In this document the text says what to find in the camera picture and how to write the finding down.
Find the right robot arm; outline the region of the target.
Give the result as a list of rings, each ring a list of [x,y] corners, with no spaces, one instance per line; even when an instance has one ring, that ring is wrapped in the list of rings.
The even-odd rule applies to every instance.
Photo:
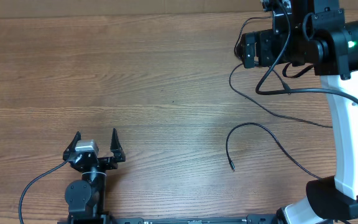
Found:
[[[279,209],[274,223],[326,223],[358,218],[358,21],[346,22],[337,1],[264,1],[272,28],[241,36],[245,68],[311,64],[326,95],[336,147],[336,173],[306,185],[306,197]]]

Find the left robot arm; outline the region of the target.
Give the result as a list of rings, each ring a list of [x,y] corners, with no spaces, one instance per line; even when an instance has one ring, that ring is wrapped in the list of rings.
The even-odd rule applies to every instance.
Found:
[[[118,163],[126,160],[117,135],[112,130],[110,151],[112,156],[99,157],[95,140],[82,140],[77,132],[72,142],[63,152],[63,160],[81,173],[81,179],[73,181],[65,190],[68,204],[67,223],[107,223],[117,221],[110,212],[105,211],[106,172],[117,169]]]

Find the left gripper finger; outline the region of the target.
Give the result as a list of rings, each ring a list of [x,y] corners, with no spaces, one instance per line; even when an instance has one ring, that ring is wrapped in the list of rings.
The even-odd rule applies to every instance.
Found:
[[[81,140],[81,133],[79,131],[77,131],[73,140],[71,141],[71,143],[67,146],[67,148],[63,152],[63,160],[64,161],[67,161],[69,156],[71,155],[71,153],[75,152],[76,144],[80,140]]]
[[[115,128],[112,130],[110,151],[113,153],[113,158],[116,162],[125,162],[126,161],[126,155],[125,155],[125,153],[122,149],[122,146],[119,142],[117,130]]]

